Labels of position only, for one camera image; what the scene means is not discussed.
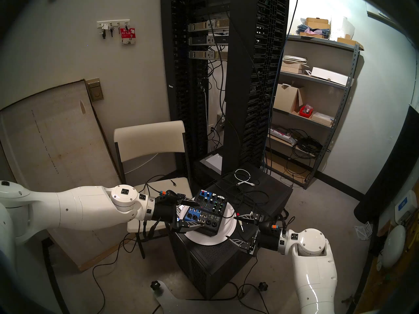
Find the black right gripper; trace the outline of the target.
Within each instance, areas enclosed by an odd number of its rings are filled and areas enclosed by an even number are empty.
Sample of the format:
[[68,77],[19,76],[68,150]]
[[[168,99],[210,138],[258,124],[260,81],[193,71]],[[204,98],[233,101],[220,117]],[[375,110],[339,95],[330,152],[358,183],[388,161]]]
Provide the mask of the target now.
[[274,225],[271,221],[263,221],[263,215],[257,212],[235,216],[234,219],[243,223],[254,223],[257,227],[250,242],[233,239],[231,237],[227,238],[227,240],[238,247],[240,251],[246,254],[254,254],[257,253],[259,248],[265,248],[278,252],[280,245],[278,233],[280,233],[282,228],[278,228],[278,226]]

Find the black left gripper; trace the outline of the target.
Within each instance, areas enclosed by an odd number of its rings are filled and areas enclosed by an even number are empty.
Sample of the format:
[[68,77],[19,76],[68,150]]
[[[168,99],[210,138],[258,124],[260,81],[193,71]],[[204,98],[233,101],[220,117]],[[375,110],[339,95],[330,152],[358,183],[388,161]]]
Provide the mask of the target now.
[[153,221],[163,221],[169,224],[176,222],[176,233],[185,234],[197,230],[204,225],[197,221],[178,220],[176,208],[179,205],[189,207],[200,207],[200,204],[193,199],[187,198],[184,194],[165,194],[155,198]]

